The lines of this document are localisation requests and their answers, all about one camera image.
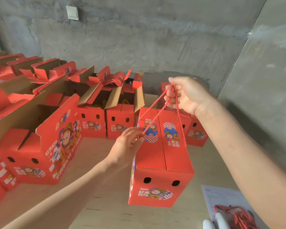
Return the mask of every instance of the wall outlet plate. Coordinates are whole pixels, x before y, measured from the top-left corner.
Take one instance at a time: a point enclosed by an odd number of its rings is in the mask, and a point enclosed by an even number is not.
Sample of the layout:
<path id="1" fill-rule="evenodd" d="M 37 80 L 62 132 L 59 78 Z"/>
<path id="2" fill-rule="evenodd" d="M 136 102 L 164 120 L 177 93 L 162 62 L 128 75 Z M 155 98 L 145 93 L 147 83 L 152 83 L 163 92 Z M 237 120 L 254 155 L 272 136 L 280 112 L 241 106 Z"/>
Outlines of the wall outlet plate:
<path id="1" fill-rule="evenodd" d="M 66 6 L 67 7 L 67 13 L 68 13 L 68 18 L 71 20 L 77 20 L 79 21 L 80 18 L 78 16 L 78 10 L 74 6 Z"/>

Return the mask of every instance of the bundle of red cords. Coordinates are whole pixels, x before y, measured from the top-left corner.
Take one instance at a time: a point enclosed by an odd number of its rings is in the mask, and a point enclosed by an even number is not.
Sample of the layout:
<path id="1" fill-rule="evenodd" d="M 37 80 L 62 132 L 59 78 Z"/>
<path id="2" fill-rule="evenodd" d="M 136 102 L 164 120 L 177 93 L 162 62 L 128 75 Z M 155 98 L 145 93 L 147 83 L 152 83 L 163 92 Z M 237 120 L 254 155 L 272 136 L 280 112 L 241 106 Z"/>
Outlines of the bundle of red cords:
<path id="1" fill-rule="evenodd" d="M 179 103 L 178 103 L 178 96 L 177 96 L 177 88 L 175 85 L 172 85 L 172 90 L 175 94 L 175 97 L 176 97 L 176 110 L 177 110 L 177 118 L 178 118 L 178 123 L 179 125 L 181 126 L 181 113 L 180 113 L 180 110 L 179 110 Z M 152 109 L 152 107 L 163 97 L 165 96 L 167 90 L 165 90 L 161 96 L 159 96 L 158 99 L 156 99 L 156 101 L 146 110 L 146 112 L 144 114 L 142 114 L 140 117 L 139 117 L 139 120 L 140 121 L 142 119 L 143 116 L 145 116 L 145 114 L 150 110 Z M 149 129 L 149 127 L 152 125 L 153 122 L 155 122 L 155 120 L 157 119 L 157 117 L 164 111 L 164 109 L 167 107 L 167 105 L 169 104 L 169 102 L 171 101 L 171 99 L 173 98 L 174 95 L 171 96 L 170 100 L 168 102 L 165 103 L 165 105 L 163 106 L 163 108 L 158 112 L 158 114 L 155 116 L 155 118 L 152 120 L 152 122 L 146 127 L 146 129 L 144 130 L 144 132 L 142 133 L 142 135 L 144 135 L 146 133 L 146 131 Z M 186 144 L 186 140 L 185 140 L 185 136 L 184 136 L 184 132 L 183 132 L 183 127 L 180 127 L 181 128 L 181 134 L 182 134 L 182 137 L 183 137 L 183 140 L 184 140 L 184 143 L 185 143 L 185 147 L 187 147 L 187 144 Z"/>
<path id="2" fill-rule="evenodd" d="M 220 206 L 215 205 L 214 210 L 217 213 L 217 209 L 226 214 L 232 214 L 234 216 L 234 225 L 230 225 L 231 229 L 259 229 L 255 223 L 254 215 L 249 211 L 248 214 L 240 206 Z"/>

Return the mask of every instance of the human arm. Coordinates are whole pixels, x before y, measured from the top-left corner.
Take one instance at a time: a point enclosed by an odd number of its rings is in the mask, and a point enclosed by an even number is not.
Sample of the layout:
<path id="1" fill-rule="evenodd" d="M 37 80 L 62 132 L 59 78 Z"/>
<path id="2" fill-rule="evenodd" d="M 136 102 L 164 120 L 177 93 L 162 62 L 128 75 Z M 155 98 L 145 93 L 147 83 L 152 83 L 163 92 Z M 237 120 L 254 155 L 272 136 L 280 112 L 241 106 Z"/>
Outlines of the human arm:
<path id="1" fill-rule="evenodd" d="M 179 106 L 196 115 L 248 202 L 270 228 L 286 228 L 286 171 L 197 81 L 177 77 Z M 173 95 L 171 86 L 165 100 Z M 176 107 L 175 99 L 169 107 Z"/>
<path id="2" fill-rule="evenodd" d="M 141 128 L 129 128 L 116 140 L 109 155 L 75 182 L 48 197 L 3 229 L 68 229 L 97 189 L 125 168 L 143 143 Z"/>

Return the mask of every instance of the paper sheet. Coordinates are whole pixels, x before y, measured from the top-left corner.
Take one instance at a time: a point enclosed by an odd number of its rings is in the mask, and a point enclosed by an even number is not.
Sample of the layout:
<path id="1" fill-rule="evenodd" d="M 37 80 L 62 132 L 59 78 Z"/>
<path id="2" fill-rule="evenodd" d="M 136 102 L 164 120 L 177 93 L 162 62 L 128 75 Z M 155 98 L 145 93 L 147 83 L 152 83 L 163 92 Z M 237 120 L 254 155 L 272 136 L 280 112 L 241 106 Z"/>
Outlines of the paper sheet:
<path id="1" fill-rule="evenodd" d="M 211 221 L 215 221 L 214 205 L 240 206 L 244 210 L 249 210 L 255 217 L 256 225 L 260 229 L 269 229 L 267 225 L 259 218 L 253 208 L 250 206 L 244 195 L 240 191 L 229 188 L 201 185 L 206 206 L 209 211 Z"/>

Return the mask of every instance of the concrete wall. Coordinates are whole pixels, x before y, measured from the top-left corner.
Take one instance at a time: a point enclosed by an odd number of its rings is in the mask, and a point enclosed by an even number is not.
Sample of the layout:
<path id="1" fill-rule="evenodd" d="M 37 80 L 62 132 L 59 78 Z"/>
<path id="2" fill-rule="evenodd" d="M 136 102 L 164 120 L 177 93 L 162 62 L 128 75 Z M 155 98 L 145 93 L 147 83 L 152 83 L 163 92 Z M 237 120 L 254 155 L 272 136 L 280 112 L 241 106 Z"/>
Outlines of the concrete wall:
<path id="1" fill-rule="evenodd" d="M 265 0 L 0 0 L 8 52 L 79 68 L 145 72 L 145 91 L 169 76 L 200 77 L 218 96 Z M 70 21 L 66 5 L 79 8 Z"/>
<path id="2" fill-rule="evenodd" d="M 267 0 L 220 99 L 286 167 L 286 0 Z"/>

